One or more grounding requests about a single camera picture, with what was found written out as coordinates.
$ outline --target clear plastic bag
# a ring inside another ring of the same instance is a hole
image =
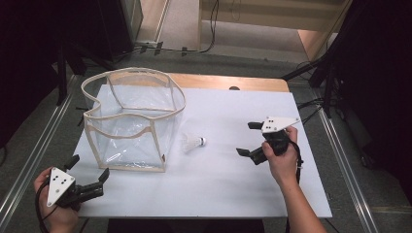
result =
[[[165,171],[165,156],[186,106],[184,92],[162,72],[126,68],[82,83],[85,132],[100,168]]]

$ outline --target shuttlecock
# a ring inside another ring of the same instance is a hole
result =
[[[184,152],[189,152],[195,148],[204,147],[206,145],[206,139],[203,137],[184,134],[182,146]]]

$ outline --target white paper sheet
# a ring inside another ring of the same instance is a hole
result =
[[[93,217],[275,217],[285,202],[268,163],[258,166],[236,148],[254,150],[264,138],[248,122],[266,117],[300,117],[291,93],[184,88],[187,106],[177,138],[166,154],[166,172],[111,170],[104,195],[84,202],[80,216]],[[301,123],[298,145],[304,160],[300,185],[318,217],[331,217],[325,191]],[[207,139],[184,153],[183,133]],[[98,169],[85,133],[69,173],[77,184],[94,183]]]

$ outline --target black cable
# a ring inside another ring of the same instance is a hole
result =
[[[8,151],[7,151],[7,147],[6,146],[4,146],[4,148],[3,148],[3,157],[2,157],[2,159],[1,159],[1,161],[0,161],[0,167],[1,166],[3,166],[3,164],[6,162],[6,158],[7,158],[7,154],[8,154]]]
[[[297,145],[297,143],[295,143],[295,142],[292,141],[292,140],[289,140],[289,143],[293,145],[294,149],[295,149],[296,152],[297,152],[296,181],[297,181],[297,183],[300,183],[300,170],[302,169],[302,163],[303,163],[302,156],[301,156],[301,154],[300,154],[300,148],[299,148],[299,146]],[[286,220],[286,229],[285,229],[285,232],[286,232],[286,233],[289,233],[290,231],[291,231],[291,226],[290,226],[290,224],[289,224],[289,218],[287,218],[287,220]]]
[[[210,14],[210,30],[212,32],[212,41],[209,45],[209,48],[207,48],[206,50],[171,50],[171,49],[158,49],[158,48],[145,48],[145,50],[166,50],[166,51],[177,51],[177,52],[185,52],[185,53],[204,53],[204,52],[208,52],[209,50],[211,50],[214,46],[215,46],[215,39],[216,39],[216,22],[218,19],[218,12],[219,12],[219,0],[216,0],[213,9],[212,9],[212,13]],[[133,51],[124,53],[121,58],[119,58],[119,60],[114,61],[114,64],[119,63],[120,61],[122,61],[127,55],[132,54],[136,51],[139,51],[143,48],[143,46],[138,46],[138,49],[135,49]]]
[[[299,106],[297,106],[297,109],[301,110],[301,109],[303,109],[305,107],[308,107],[310,105],[321,105],[323,103],[324,103],[324,98],[320,97],[320,98],[316,98],[316,99],[313,99],[311,101],[308,101],[306,103],[299,104]]]
[[[57,210],[57,206],[55,206],[54,209],[52,209],[52,211],[51,211],[48,215],[46,215],[45,217],[43,217],[42,221],[46,220],[46,218],[48,218],[49,216],[51,216],[51,215],[55,212],[55,210]]]
[[[305,119],[302,121],[302,124],[304,125],[304,124],[305,124],[309,119],[311,119],[312,116],[314,116],[321,108],[322,108],[322,106],[318,107],[310,116],[308,116],[307,118],[305,118]]]
[[[88,108],[76,107],[76,110],[82,110],[82,111],[85,112],[85,111],[88,111]],[[82,115],[82,117],[81,117],[81,119],[80,119],[80,121],[77,125],[78,126],[82,125],[83,121],[85,121],[85,116],[84,115]]]
[[[35,208],[36,208],[36,216],[39,220],[39,227],[40,227],[40,230],[43,233],[49,233],[49,230],[46,227],[45,223],[43,222],[42,213],[40,212],[40,194],[42,193],[43,188],[45,188],[46,185],[49,185],[49,182],[50,182],[50,180],[49,180],[49,178],[47,178],[42,183],[42,185],[40,185],[39,189],[36,192],[36,199],[34,201],[34,205],[35,205]]]
[[[311,64],[310,64],[310,63],[311,63],[310,61],[302,61],[302,62],[300,62],[299,64],[296,65],[296,70],[299,69],[299,66],[300,66],[301,64],[303,64],[303,63],[309,63],[308,65],[309,65],[309,66],[311,65]],[[309,72],[309,71],[306,71],[305,73],[308,73],[309,75],[313,75],[313,73],[311,73],[311,72]],[[303,77],[302,74],[299,74],[299,76],[300,76],[303,80],[309,81],[309,79]]]
[[[338,230],[327,218],[325,218],[325,221],[326,221],[327,223],[329,223],[329,225],[330,225],[337,233],[339,233],[339,230]]]
[[[89,220],[90,220],[90,218],[86,218],[86,220],[85,220],[85,222],[83,223],[82,228],[80,229],[79,233],[82,233],[82,232],[85,230],[86,225],[87,225],[87,223],[88,223]]]

